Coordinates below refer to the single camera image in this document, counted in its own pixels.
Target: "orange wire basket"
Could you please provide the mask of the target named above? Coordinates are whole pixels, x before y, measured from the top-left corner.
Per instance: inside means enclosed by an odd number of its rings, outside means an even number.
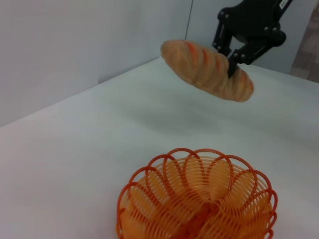
[[[119,239],[271,239],[277,201],[269,179],[242,158],[177,148],[133,174],[118,199],[116,232]]]

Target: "black robotic arm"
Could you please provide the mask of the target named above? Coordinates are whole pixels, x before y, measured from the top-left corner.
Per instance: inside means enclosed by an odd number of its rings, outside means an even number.
[[[237,64],[250,65],[272,47],[281,46],[286,41],[279,20],[292,1],[243,0],[237,6],[220,11],[213,46],[228,57],[229,77],[235,73]],[[232,37],[245,45],[232,52]]]

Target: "white table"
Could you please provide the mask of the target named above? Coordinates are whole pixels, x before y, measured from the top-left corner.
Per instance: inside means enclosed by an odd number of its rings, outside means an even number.
[[[319,238],[319,84],[245,69],[246,103],[157,59],[0,128],[0,238],[115,239],[121,189],[176,147],[243,157],[279,195],[274,238]]]

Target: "toy bread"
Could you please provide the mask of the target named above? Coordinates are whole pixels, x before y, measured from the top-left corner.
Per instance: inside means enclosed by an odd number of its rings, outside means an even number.
[[[239,67],[228,78],[226,56],[186,40],[170,40],[161,46],[161,56],[186,83],[224,100],[244,102],[254,92],[247,73]]]

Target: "orange stripe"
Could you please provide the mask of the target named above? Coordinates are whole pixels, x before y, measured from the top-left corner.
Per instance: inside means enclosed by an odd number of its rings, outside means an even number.
[[[206,48],[202,48],[203,56],[204,56],[204,65],[207,65],[208,63],[208,54]]]
[[[220,71],[220,65],[221,65],[221,62],[220,62],[220,59],[219,59],[219,56],[218,56],[218,53],[216,54],[216,67],[217,67],[217,70]]]
[[[242,73],[240,77],[240,82],[245,82],[245,80],[246,80],[245,74]]]
[[[194,65],[197,65],[197,53],[196,53],[196,49],[194,47],[194,45],[192,43],[190,43],[189,41],[185,41],[185,43],[187,44],[188,48],[189,48],[189,51],[191,53],[191,58],[192,58],[192,61],[194,63]]]

